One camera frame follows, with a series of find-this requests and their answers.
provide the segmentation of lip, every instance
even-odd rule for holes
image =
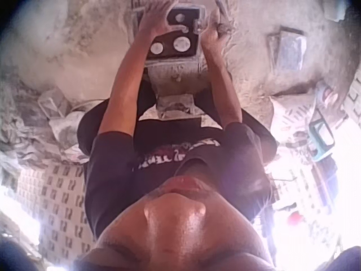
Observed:
[[[184,190],[184,191],[201,191],[209,190],[209,187],[202,181],[190,176],[177,176],[160,186],[164,191]]]
[[[159,198],[165,194],[179,194],[189,199],[204,199],[212,193],[211,188],[202,181],[189,177],[177,176],[149,194],[151,198]]]

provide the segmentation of round hole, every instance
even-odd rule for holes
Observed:
[[[151,52],[155,55],[161,54],[163,50],[164,50],[163,44],[161,44],[160,42],[154,43],[151,47]]]
[[[175,39],[173,46],[178,52],[183,53],[189,50],[191,41],[187,37],[179,37]]]
[[[176,20],[177,22],[179,22],[179,23],[184,22],[185,19],[186,19],[186,16],[185,16],[184,14],[182,14],[182,13],[177,14],[177,15],[175,16],[175,20]]]

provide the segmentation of hand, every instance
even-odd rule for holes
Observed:
[[[208,27],[201,34],[201,45],[205,54],[221,54],[227,32],[219,32],[221,29],[221,13],[219,9],[212,11],[209,17]]]
[[[139,32],[150,34],[152,39],[164,34],[187,30],[185,25],[169,25],[167,16],[169,11],[178,3],[178,0],[157,0],[150,3],[144,12],[139,25]]]

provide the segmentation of black t-shirt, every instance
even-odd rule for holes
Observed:
[[[144,153],[125,133],[96,137],[86,169],[85,195],[85,211],[96,238],[122,211],[193,160],[209,167],[219,193],[247,219],[254,219],[265,206],[271,185],[259,137],[251,128],[232,123],[225,130],[199,128],[192,131],[193,136],[183,132],[175,133],[177,140]]]

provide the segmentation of concrete floor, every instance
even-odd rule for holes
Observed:
[[[206,4],[212,1],[187,1]],[[317,0],[227,0],[236,32],[225,49],[241,104],[267,126],[268,96],[324,78],[346,96],[359,63],[359,36],[348,21],[323,15]],[[124,15],[130,1],[33,0],[1,41],[2,67],[16,67],[30,87],[57,85],[73,103],[109,97],[118,66],[129,48]],[[300,72],[271,73],[267,35],[280,27],[304,31],[307,51]]]

